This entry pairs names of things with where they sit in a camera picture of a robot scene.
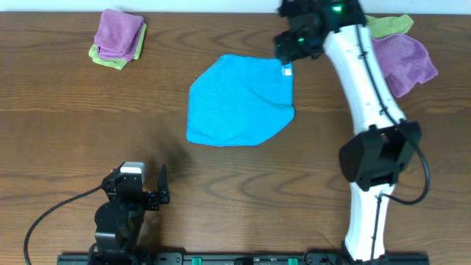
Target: white wall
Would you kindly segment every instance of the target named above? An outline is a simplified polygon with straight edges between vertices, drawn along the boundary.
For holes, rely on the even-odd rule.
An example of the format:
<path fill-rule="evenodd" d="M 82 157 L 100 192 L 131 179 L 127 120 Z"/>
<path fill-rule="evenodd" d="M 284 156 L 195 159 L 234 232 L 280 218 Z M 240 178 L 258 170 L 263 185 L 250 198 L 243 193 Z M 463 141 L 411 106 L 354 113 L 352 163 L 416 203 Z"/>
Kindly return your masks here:
<path fill-rule="evenodd" d="M 366 13 L 471 14 L 471 0 L 360 0 Z M 0 11 L 273 13 L 281 0 L 0 0 Z"/>

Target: blue towel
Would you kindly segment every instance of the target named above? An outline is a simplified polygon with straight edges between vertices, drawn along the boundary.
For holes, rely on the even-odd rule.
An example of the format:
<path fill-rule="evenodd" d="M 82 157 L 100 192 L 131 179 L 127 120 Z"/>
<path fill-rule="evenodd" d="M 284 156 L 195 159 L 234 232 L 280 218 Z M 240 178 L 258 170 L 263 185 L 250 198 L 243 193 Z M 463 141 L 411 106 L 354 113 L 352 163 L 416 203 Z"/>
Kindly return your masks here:
<path fill-rule="evenodd" d="M 293 118 L 292 64 L 226 54 L 191 86 L 186 138 L 211 146 L 256 146 Z"/>

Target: wood grain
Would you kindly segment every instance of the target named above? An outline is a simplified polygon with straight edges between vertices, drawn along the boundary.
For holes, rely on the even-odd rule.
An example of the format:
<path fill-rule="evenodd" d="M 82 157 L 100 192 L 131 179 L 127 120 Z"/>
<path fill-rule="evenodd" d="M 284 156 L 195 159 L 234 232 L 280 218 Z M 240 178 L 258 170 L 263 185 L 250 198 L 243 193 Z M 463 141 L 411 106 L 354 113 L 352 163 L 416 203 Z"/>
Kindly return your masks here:
<path fill-rule="evenodd" d="M 141 59 L 123 71 L 91 62 L 99 13 L 0 14 L 0 264 L 23 264 L 29 226 L 57 202 L 97 186 L 124 160 L 169 169 L 171 204 L 148 213 L 141 244 L 189 252 L 339 248 L 350 190 L 337 161 L 352 123 L 326 56 L 295 62 L 296 117 L 260 146 L 216 148 L 185 138 L 188 90 L 225 53 L 272 57 L 276 15 L 141 13 Z M 429 197 L 390 204 L 390 251 L 426 251 L 432 264 L 471 252 L 471 17 L 414 15 L 439 76 L 398 100 L 418 120 L 432 171 Z M 414 159 L 396 195 L 422 188 Z M 154 184 L 147 183 L 148 189 Z M 102 192 L 48 216 L 30 242 L 34 265 L 94 242 Z"/>

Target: folded towel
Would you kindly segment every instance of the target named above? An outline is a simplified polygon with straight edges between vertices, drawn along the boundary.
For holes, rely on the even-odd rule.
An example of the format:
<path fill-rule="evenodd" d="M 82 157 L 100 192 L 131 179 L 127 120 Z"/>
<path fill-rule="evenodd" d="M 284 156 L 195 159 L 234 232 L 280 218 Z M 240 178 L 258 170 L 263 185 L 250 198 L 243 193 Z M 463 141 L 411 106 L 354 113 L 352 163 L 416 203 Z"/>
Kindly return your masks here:
<path fill-rule="evenodd" d="M 196 144 L 255 146 L 293 117 L 292 64 L 226 54 L 191 86 L 186 137 Z"/>
<path fill-rule="evenodd" d="M 95 44 L 102 59 L 123 58 L 131 61 L 144 26 L 144 19 L 115 10 L 102 13 Z"/>
<path fill-rule="evenodd" d="M 408 15 L 385 18 L 374 18 L 369 15 L 365 16 L 368 26 L 371 29 L 372 38 L 382 38 L 397 33 L 405 34 L 414 24 L 414 21 Z"/>
<path fill-rule="evenodd" d="M 144 33 L 146 31 L 147 25 L 144 24 L 141 32 L 141 36 L 139 37 L 138 46 L 135 49 L 134 56 L 132 57 L 134 60 L 139 59 L 142 50 L 142 43 L 144 41 Z M 98 54 L 98 46 L 96 44 L 92 45 L 90 51 L 88 51 L 88 56 L 90 56 L 94 63 L 98 63 L 103 66 L 113 67 L 118 70 L 122 70 L 123 67 L 127 64 L 127 61 L 123 58 L 116 58 L 116 59 L 102 59 Z"/>
<path fill-rule="evenodd" d="M 113 67 L 114 69 L 118 70 L 122 70 L 123 67 L 127 64 L 127 61 L 123 58 L 103 60 L 98 55 L 98 46 L 96 44 L 92 45 L 90 51 L 88 51 L 88 56 L 91 57 L 94 63 L 98 63 L 102 66 Z"/>
<path fill-rule="evenodd" d="M 427 49 L 404 34 L 373 39 L 373 49 L 389 89 L 397 98 L 406 95 L 417 83 L 423 84 L 438 74 Z"/>

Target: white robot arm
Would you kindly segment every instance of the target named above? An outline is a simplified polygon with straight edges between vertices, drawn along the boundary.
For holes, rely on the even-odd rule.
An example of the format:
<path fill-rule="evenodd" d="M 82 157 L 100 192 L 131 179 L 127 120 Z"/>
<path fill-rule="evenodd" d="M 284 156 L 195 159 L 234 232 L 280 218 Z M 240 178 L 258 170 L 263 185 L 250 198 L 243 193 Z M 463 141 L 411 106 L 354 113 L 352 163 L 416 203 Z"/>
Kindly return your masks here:
<path fill-rule="evenodd" d="M 381 113 L 382 107 L 361 58 L 363 52 L 358 44 L 357 27 L 361 42 L 364 44 L 364 51 L 367 53 L 365 59 L 368 60 L 375 83 L 389 113 L 397 123 L 405 119 L 381 73 L 372 48 L 369 27 L 345 26 L 337 33 L 330 32 L 323 47 L 339 75 L 352 113 L 355 135 L 369 130 L 372 125 L 378 129 L 393 126 L 389 118 Z M 377 196 L 381 193 L 392 194 L 394 185 L 385 183 L 363 191 L 357 183 L 351 183 L 350 188 L 352 192 L 350 228 L 345 239 L 345 247 L 354 260 L 368 261 L 371 257 L 372 237 L 375 231 Z M 385 198 L 380 207 L 374 258 L 379 258 L 385 252 L 383 231 L 388 201 L 389 199 Z"/>
<path fill-rule="evenodd" d="M 422 200 L 429 173 L 417 143 L 418 123 L 406 122 L 389 91 L 372 47 L 370 29 L 357 0 L 284 0 L 279 9 L 290 30 L 275 37 L 282 63 L 325 53 L 335 67 L 353 118 L 354 139 L 340 150 L 341 170 L 352 192 L 350 228 L 344 248 L 352 261 L 385 253 L 383 244 L 390 199 Z M 417 152 L 426 174 L 422 196 L 413 202 L 393 197 L 394 184 Z"/>

